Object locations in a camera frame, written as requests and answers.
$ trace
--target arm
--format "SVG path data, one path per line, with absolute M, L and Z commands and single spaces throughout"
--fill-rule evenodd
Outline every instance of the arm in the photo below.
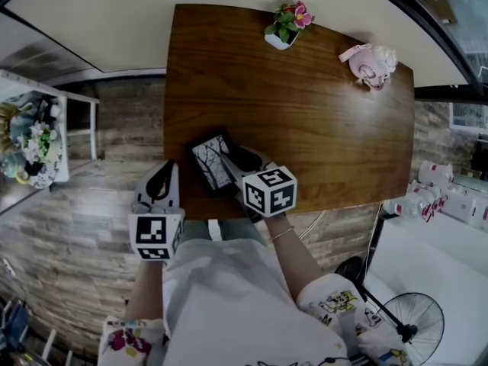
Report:
M 285 216 L 265 218 L 271 238 L 290 229 Z M 320 266 L 292 230 L 273 240 L 284 279 L 294 300 L 310 282 L 323 276 Z
M 162 319 L 162 262 L 140 263 L 124 319 Z

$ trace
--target flower arrangement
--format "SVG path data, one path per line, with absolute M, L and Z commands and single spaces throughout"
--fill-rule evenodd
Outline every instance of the flower arrangement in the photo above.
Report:
M 30 134 L 20 135 L 17 140 L 21 145 L 22 153 L 30 165 L 43 163 L 57 132 L 51 130 L 48 124 L 36 122 L 30 127 Z
M 287 43 L 293 40 L 301 31 L 308 31 L 315 19 L 307 12 L 307 7 L 301 1 L 295 4 L 282 4 L 274 13 L 274 22 L 265 28 L 265 34 L 277 34 L 281 42 Z

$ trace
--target bracelet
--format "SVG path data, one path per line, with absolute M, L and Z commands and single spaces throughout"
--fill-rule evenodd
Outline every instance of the bracelet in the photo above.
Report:
M 279 239 L 280 237 L 282 237 L 283 235 L 286 235 L 287 233 L 291 232 L 294 229 L 295 229 L 295 227 L 294 226 L 291 226 L 289 229 L 285 230 L 284 232 L 281 232 L 278 235 L 273 236 L 271 238 L 271 241 L 275 241 L 276 239 Z

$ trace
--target pink toy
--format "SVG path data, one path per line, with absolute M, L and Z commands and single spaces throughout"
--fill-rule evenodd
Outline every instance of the pink toy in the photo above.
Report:
M 390 74 L 398 64 L 397 52 L 385 46 L 367 43 L 356 45 L 339 56 L 341 63 L 349 61 L 351 72 L 369 88 L 381 90 L 390 82 Z

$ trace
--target wooden table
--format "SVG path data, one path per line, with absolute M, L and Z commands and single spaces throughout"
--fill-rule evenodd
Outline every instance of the wooden table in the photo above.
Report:
M 411 69 L 400 64 L 391 84 L 369 91 L 337 57 L 358 41 L 313 25 L 311 34 L 279 51 L 264 40 L 271 22 L 263 11 L 176 5 L 164 148 L 180 166 L 188 219 L 243 216 L 234 199 L 207 197 L 183 148 L 222 125 L 234 142 L 294 173 L 295 212 L 404 195 L 413 146 Z

